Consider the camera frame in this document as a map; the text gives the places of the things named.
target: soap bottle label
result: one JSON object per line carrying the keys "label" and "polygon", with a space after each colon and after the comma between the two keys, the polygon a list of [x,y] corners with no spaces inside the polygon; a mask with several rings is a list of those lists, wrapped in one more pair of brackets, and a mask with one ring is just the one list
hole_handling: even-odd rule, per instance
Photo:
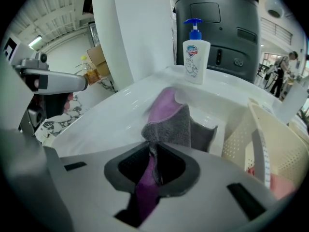
{"label": "soap bottle label", "polygon": [[184,66],[186,72],[188,75],[192,76],[193,78],[196,78],[198,73],[199,62],[201,60],[201,58],[197,55],[198,48],[195,45],[188,45],[186,52],[188,54],[187,57],[185,57],[184,59]]}

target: pink object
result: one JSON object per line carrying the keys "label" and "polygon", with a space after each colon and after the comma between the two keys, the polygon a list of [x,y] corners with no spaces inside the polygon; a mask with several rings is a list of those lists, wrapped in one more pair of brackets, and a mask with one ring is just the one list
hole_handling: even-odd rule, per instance
{"label": "pink object", "polygon": [[[248,169],[248,173],[254,176],[254,167]],[[282,176],[270,174],[270,190],[275,194],[277,199],[282,199],[286,195],[295,191],[293,182]]]}

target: white wall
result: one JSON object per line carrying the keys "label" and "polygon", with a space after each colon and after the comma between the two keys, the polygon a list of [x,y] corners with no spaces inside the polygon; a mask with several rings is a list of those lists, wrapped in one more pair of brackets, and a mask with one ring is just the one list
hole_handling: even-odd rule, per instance
{"label": "white wall", "polygon": [[53,49],[47,54],[47,63],[49,70],[55,72],[65,72],[74,74],[81,70],[81,66],[75,66],[82,63],[81,56],[87,55],[87,50],[91,48],[87,35],[81,35],[74,38],[59,47]]}
{"label": "white wall", "polygon": [[305,65],[305,54],[306,54],[305,51],[307,41],[305,32],[303,31],[302,27],[296,20],[291,20],[286,17],[274,18],[271,15],[269,15],[265,9],[265,2],[266,0],[259,0],[258,8],[260,16],[288,30],[291,34],[293,34],[293,36],[291,45],[288,45],[287,43],[281,41],[276,36],[271,34],[262,33],[262,37],[269,41],[272,41],[274,44],[281,47],[286,52],[296,51],[298,53],[298,60],[300,61],[299,72],[301,72]]}
{"label": "white wall", "polygon": [[134,82],[174,63],[169,0],[115,0]]}
{"label": "white wall", "polygon": [[92,0],[115,84],[126,88],[173,64],[169,0]]}

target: bottle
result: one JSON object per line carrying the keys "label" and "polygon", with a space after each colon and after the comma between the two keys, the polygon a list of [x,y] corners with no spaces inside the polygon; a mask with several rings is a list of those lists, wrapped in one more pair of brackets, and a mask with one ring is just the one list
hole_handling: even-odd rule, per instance
{"label": "bottle", "polygon": [[193,30],[190,32],[190,40],[183,42],[183,63],[185,79],[192,83],[203,84],[206,77],[211,44],[202,40],[202,34],[197,29],[201,19],[188,19],[184,23],[193,23]]}
{"label": "bottle", "polygon": [[84,77],[87,79],[88,84],[94,84],[98,80],[100,80],[100,75],[95,67],[95,65],[90,62],[86,56],[82,56],[82,70],[84,73]]}

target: beige basket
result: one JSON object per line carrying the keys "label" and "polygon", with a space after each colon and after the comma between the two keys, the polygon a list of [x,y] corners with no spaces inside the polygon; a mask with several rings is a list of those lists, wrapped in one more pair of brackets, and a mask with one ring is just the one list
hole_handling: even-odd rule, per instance
{"label": "beige basket", "polygon": [[[259,131],[260,143],[255,142],[255,131]],[[288,126],[253,102],[249,102],[241,123],[225,141],[222,157],[244,170],[255,166],[255,176],[267,187],[269,170],[299,186],[309,166],[307,146],[302,140]]]}
{"label": "beige basket", "polygon": [[289,127],[292,131],[294,131],[300,139],[304,142],[304,144],[309,148],[309,136],[308,133],[302,130],[299,125],[293,121],[289,122]]}

